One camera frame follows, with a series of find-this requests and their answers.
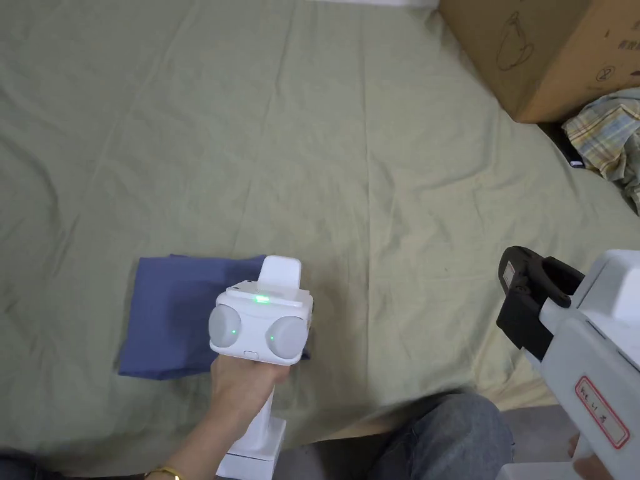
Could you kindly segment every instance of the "leg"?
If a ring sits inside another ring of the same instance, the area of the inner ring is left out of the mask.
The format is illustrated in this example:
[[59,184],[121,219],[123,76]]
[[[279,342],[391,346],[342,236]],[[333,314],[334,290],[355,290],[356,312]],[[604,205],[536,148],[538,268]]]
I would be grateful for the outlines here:
[[433,399],[428,413],[400,432],[369,480],[495,480],[513,460],[513,438],[498,409],[476,394]]

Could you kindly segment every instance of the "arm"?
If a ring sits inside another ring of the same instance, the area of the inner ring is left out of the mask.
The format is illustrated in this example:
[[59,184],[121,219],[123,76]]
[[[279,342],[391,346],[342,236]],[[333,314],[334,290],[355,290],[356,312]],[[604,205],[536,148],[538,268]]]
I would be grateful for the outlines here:
[[[275,383],[283,381],[288,373],[289,368],[281,365],[220,355],[211,365],[213,391],[209,411],[164,465],[184,476],[182,480],[214,478],[231,445],[244,435]],[[163,472],[147,477],[171,478]]]

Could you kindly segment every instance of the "blue cloth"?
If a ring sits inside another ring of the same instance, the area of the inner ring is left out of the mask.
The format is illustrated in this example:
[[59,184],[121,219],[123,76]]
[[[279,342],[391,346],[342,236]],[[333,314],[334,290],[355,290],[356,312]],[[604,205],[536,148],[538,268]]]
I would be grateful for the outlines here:
[[227,287],[257,280],[264,256],[247,260],[141,258],[118,374],[165,380],[209,371],[209,314]]

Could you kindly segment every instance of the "sticker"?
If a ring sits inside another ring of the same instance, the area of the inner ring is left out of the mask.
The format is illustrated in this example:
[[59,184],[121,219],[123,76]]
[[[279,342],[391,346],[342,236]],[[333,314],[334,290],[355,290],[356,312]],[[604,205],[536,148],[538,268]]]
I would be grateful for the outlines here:
[[511,265],[511,262],[507,262],[507,266],[504,268],[504,272],[502,272],[502,277],[504,278],[504,283],[507,284],[507,288],[511,287],[511,281],[515,274],[516,271],[513,269],[513,265]]
[[629,429],[586,375],[576,384],[575,394],[578,395],[602,433],[607,436],[611,445],[616,450],[624,447],[631,437]]

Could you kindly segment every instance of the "white base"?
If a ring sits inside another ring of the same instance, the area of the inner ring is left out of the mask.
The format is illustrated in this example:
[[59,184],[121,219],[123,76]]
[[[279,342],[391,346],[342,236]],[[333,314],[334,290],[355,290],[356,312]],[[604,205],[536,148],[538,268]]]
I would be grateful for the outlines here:
[[508,463],[496,480],[582,480],[570,461],[556,463]]
[[237,480],[271,480],[286,425],[286,420],[271,417],[264,445],[256,450],[232,446],[220,462],[216,474]]

